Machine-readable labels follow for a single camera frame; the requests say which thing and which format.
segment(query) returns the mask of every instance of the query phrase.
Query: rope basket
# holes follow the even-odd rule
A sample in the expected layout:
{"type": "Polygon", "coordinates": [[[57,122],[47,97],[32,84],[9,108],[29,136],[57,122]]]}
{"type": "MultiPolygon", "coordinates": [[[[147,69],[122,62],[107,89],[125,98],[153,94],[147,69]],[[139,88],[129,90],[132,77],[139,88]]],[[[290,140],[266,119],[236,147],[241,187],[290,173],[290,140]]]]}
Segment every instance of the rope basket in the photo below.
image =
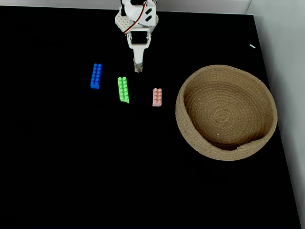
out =
{"type": "Polygon", "coordinates": [[[277,111],[268,88],[242,70],[211,65],[192,74],[176,101],[176,120],[199,153],[235,161],[259,151],[273,135],[277,111]]]}

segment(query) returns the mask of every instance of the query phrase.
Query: toy brick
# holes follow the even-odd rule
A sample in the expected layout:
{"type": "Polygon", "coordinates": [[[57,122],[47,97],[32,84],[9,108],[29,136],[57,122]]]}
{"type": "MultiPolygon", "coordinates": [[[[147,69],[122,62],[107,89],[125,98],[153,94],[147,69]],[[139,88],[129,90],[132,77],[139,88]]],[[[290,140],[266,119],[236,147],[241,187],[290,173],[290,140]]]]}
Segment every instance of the toy brick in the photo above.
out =
{"type": "Polygon", "coordinates": [[[102,65],[95,63],[93,66],[93,72],[91,77],[91,88],[99,89],[102,78],[102,65]]]}
{"type": "Polygon", "coordinates": [[[128,94],[126,77],[123,77],[123,78],[119,77],[118,84],[119,84],[119,96],[120,96],[121,102],[129,103],[129,94],[128,94]]]}
{"type": "Polygon", "coordinates": [[[161,105],[162,105],[162,89],[155,88],[153,90],[152,106],[161,106],[161,105]]]}

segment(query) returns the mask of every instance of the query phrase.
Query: black surface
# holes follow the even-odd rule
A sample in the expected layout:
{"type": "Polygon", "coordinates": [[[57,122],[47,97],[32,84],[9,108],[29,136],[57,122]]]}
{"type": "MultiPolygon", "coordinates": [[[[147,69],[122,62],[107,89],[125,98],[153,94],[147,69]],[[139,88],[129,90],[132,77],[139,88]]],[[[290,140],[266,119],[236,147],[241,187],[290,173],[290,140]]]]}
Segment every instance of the black surface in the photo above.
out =
{"type": "Polygon", "coordinates": [[[175,120],[180,86],[204,66],[268,86],[253,16],[159,12],[135,73],[116,14],[0,7],[13,126],[2,226],[300,227],[279,129],[253,156],[224,162],[193,150],[175,120]],[[96,62],[101,88],[91,90],[96,62]],[[118,98],[122,76],[130,104],[118,98]],[[152,107],[153,88],[162,107],[152,107]]]}

